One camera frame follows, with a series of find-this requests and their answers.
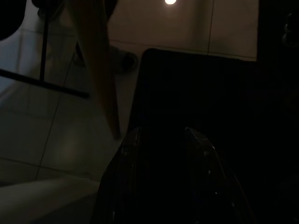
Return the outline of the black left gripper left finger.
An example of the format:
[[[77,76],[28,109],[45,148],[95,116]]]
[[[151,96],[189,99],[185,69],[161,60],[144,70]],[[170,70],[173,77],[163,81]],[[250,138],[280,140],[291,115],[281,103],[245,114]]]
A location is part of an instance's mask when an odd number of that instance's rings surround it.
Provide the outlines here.
[[[100,181],[93,224],[133,224],[140,127],[126,134]]]

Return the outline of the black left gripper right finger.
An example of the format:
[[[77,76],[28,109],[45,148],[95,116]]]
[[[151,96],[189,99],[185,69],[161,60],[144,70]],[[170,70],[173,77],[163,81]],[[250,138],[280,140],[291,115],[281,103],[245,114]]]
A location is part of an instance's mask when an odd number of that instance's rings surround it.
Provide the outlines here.
[[[234,172],[200,132],[185,128],[186,149],[191,156],[198,224],[254,224],[255,215]]]

